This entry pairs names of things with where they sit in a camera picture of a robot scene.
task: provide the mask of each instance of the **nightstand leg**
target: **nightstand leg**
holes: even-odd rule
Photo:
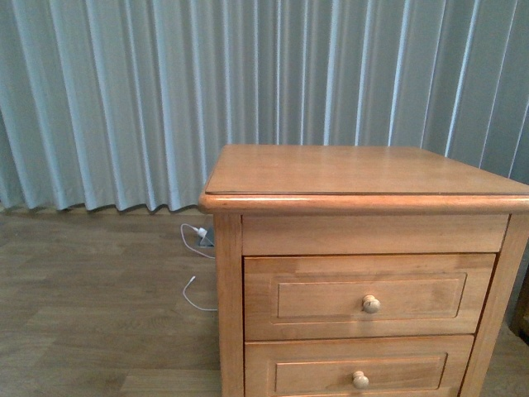
[[[215,215],[214,225],[222,397],[244,397],[241,216]]]
[[[509,220],[502,249],[485,301],[478,334],[470,354],[460,397],[478,397],[493,355],[509,294],[527,243],[529,215],[513,214]]]

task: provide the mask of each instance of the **white cable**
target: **white cable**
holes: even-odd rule
[[[182,223],[182,224],[180,225],[180,235],[182,236],[182,241],[183,241],[184,245],[185,245],[189,250],[191,250],[191,251],[193,251],[193,252],[196,252],[196,253],[199,254],[199,255],[205,256],[206,258],[209,258],[209,259],[215,259],[215,256],[210,256],[210,255],[208,255],[208,254],[204,254],[203,252],[200,252],[199,250],[195,250],[192,246],[190,246],[190,245],[188,244],[188,242],[185,241],[185,236],[183,235],[183,227],[184,227],[184,226],[187,226],[187,227],[192,228],[192,229],[193,229],[193,230],[194,230],[194,231],[195,231],[200,237],[204,237],[204,236],[205,236],[205,234],[203,233],[203,232],[205,232],[205,229],[202,229],[201,227],[200,227],[199,229],[197,229],[196,227],[191,226],[191,225],[189,225],[188,223]]]
[[[191,285],[191,283],[193,283],[195,281],[196,278],[197,278],[197,276],[195,276],[195,275],[193,277],[191,277],[191,280],[189,280],[189,282],[186,284],[186,286],[183,287],[182,295],[184,296],[185,300],[187,300],[194,308],[196,308],[198,310],[202,310],[203,312],[218,312],[218,309],[205,309],[205,308],[201,308],[200,306],[197,306],[196,304],[191,302],[191,300],[185,294],[186,289]]]

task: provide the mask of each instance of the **round knob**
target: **round knob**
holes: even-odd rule
[[[357,371],[353,374],[353,386],[356,389],[367,389],[369,386],[369,379],[364,375],[364,372]]]
[[[366,295],[362,302],[362,308],[366,313],[373,314],[380,310],[380,301],[373,295]]]

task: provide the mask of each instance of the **drawer panel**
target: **drawer panel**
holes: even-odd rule
[[[456,396],[472,342],[469,335],[248,342],[246,393],[252,397]],[[365,389],[353,384],[357,371],[369,380]]]
[[[242,218],[244,255],[498,252],[507,215]]]
[[[475,332],[494,254],[247,257],[247,341]],[[364,300],[380,303],[366,313]]]

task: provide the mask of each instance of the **floor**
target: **floor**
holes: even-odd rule
[[[0,396],[220,397],[214,261],[191,214],[0,213]],[[188,235],[192,242],[194,237]],[[504,327],[482,397],[529,395],[529,347]]]

